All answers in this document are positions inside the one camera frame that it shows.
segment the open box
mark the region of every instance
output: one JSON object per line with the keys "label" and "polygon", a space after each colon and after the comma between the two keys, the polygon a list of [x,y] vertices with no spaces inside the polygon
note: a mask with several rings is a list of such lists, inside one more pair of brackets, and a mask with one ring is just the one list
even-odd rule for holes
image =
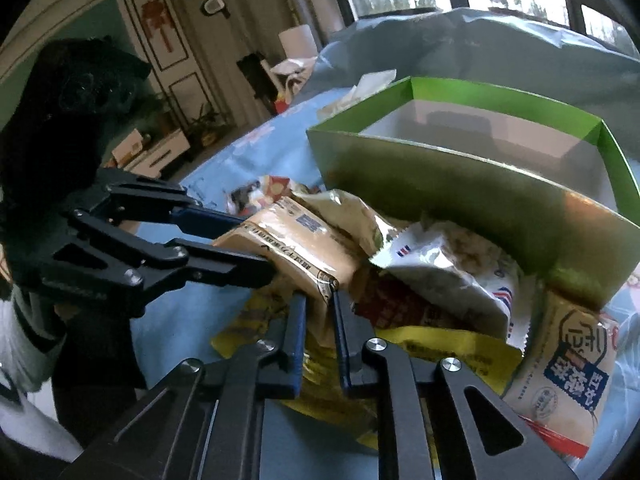
{"label": "open box", "polygon": [[[435,127],[420,127],[434,112]],[[453,122],[444,123],[447,116]],[[487,84],[409,78],[311,128],[308,138],[329,189],[398,218],[417,220],[426,210],[453,220],[585,306],[604,306],[640,260],[636,181],[604,122],[569,105]],[[436,140],[447,146],[425,143]],[[574,182],[580,189],[568,187]]]}

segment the blue label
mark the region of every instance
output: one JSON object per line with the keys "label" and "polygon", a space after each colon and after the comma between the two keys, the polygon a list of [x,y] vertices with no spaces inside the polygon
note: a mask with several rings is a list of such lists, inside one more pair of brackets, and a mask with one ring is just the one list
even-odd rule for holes
{"label": "blue label", "polygon": [[545,377],[590,412],[596,409],[609,380],[606,373],[566,341],[558,344],[556,353],[546,365]]}

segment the triangular cutout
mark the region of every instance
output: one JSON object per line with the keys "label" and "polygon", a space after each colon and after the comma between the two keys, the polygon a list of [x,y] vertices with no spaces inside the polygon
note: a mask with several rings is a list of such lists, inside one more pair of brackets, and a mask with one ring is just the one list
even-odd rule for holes
{"label": "triangular cutout", "polygon": [[521,446],[524,437],[476,388],[465,388],[474,422],[487,455],[495,456]]}

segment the wall-mounted device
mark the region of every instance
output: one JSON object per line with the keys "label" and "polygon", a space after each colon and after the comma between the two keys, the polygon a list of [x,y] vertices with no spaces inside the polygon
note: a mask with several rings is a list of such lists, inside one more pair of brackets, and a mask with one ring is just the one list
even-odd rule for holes
{"label": "wall-mounted device", "polygon": [[231,15],[226,8],[224,0],[205,0],[200,10],[205,16],[213,16],[214,14],[222,12],[222,15],[228,19]]}

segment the sleeve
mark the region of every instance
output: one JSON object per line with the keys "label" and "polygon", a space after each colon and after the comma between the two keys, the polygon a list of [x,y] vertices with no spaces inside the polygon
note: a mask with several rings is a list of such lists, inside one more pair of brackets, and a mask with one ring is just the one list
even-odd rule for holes
{"label": "sleeve", "polygon": [[36,392],[51,377],[64,333],[52,302],[17,286],[0,301],[0,364],[21,391]]}

